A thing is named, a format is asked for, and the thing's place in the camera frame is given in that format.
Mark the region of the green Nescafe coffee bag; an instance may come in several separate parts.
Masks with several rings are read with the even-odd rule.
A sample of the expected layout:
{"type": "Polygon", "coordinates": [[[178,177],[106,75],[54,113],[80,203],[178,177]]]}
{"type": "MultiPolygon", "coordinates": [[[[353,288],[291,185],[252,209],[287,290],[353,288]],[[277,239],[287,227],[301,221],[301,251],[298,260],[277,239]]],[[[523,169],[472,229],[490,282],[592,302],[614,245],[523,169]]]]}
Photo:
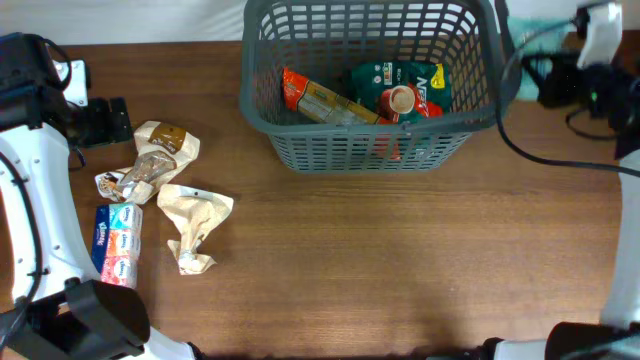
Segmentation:
{"type": "Polygon", "coordinates": [[[392,123],[442,116],[452,107],[450,72],[444,64],[369,62],[343,75],[348,97],[392,123]]]}

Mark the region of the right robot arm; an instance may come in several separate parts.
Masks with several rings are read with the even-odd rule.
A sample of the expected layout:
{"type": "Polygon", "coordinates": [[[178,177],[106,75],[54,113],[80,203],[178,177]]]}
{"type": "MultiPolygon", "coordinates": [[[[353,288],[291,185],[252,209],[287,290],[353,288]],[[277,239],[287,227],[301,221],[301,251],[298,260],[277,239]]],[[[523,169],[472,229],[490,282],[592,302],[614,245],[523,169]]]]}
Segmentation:
{"type": "Polygon", "coordinates": [[[544,340],[488,340],[494,360],[636,359],[639,356],[639,79],[613,66],[622,40],[622,7],[616,1],[591,1],[575,16],[524,35],[515,44],[509,32],[508,6],[494,4],[500,23],[505,63],[495,86],[495,115],[502,117],[518,92],[522,71],[533,60],[553,63],[549,76],[530,76],[547,108],[579,103],[593,118],[605,118],[613,130],[616,164],[553,160],[534,156],[508,135],[501,137],[518,155],[538,164],[615,172],[621,183],[621,222],[610,293],[596,324],[560,322],[544,340]],[[584,41],[579,53],[523,50],[537,38],[569,25],[584,41]]]}

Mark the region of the orange spaghetti pasta packet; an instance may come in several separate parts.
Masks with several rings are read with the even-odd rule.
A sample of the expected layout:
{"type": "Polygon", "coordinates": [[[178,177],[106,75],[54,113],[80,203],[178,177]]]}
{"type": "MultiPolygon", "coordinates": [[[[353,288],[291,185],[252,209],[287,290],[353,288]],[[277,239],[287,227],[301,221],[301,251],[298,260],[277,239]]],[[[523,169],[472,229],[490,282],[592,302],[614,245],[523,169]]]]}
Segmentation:
{"type": "Polygon", "coordinates": [[[282,73],[282,92],[287,109],[316,123],[340,126],[394,124],[288,67],[282,73]]]}

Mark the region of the small light green packet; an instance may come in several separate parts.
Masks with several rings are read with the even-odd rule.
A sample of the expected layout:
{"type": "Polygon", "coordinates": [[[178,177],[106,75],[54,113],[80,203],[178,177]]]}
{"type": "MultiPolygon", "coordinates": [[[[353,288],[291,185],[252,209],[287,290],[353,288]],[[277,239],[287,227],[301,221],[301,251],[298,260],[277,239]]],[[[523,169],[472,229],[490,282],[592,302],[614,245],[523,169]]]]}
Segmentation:
{"type": "Polygon", "coordinates": [[[516,99],[521,101],[536,101],[539,95],[537,85],[531,76],[519,64],[525,55],[537,53],[556,53],[563,50],[563,43],[571,28],[567,20],[542,17],[509,17],[508,29],[518,52],[518,59],[514,61],[510,76],[520,71],[520,84],[516,99]]]}

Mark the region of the grey plastic basket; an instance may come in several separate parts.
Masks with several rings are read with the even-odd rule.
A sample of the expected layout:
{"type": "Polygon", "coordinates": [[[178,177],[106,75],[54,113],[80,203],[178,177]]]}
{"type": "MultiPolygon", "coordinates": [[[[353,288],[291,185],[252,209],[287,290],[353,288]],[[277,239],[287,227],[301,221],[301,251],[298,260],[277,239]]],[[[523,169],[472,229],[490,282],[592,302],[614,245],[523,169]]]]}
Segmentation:
{"type": "Polygon", "coordinates": [[[240,109],[300,173],[428,171],[495,123],[517,92],[498,95],[514,46],[503,0],[250,1],[244,8],[240,109]],[[317,123],[286,107],[292,70],[346,95],[347,74],[377,62],[442,64],[452,103],[438,117],[386,125],[317,123]]]}

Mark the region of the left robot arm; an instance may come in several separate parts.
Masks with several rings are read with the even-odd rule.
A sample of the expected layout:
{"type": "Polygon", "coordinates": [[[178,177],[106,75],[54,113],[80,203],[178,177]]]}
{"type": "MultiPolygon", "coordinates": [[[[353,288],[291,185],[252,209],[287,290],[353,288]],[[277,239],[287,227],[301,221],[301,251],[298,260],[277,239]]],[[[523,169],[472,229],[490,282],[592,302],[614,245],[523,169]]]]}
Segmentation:
{"type": "Polygon", "coordinates": [[[90,76],[53,41],[1,39],[1,196],[13,256],[14,306],[1,345],[27,359],[197,359],[154,329],[138,293],[105,283],[84,242],[69,156],[128,141],[121,98],[89,98],[90,76]]]}

